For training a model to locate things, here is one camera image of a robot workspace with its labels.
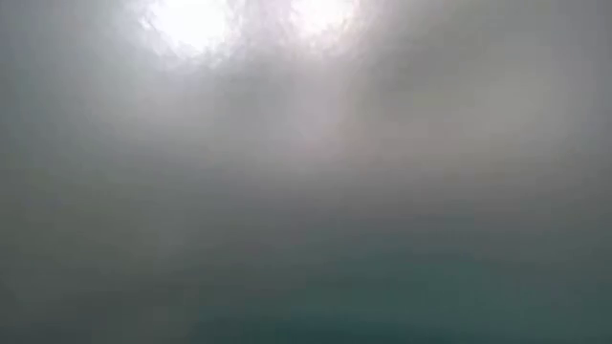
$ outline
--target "blurry background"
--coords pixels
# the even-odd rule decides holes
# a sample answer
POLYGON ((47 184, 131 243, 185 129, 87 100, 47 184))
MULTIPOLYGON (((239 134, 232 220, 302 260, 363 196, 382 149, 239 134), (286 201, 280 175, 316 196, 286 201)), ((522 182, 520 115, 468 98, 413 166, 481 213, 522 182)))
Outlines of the blurry background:
POLYGON ((611 15, 1 0, 0 341, 612 341, 611 15))

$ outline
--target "bright light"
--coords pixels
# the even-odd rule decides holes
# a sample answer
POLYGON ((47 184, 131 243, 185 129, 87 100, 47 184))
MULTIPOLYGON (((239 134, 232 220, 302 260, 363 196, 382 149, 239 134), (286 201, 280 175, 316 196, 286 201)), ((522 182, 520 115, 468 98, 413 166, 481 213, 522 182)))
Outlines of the bright light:
POLYGON ((294 0, 292 21, 301 39, 337 38, 351 25, 355 0, 294 0))
POLYGON ((175 53, 214 53, 230 39, 230 9, 223 0, 157 0, 147 5, 141 23, 175 53))

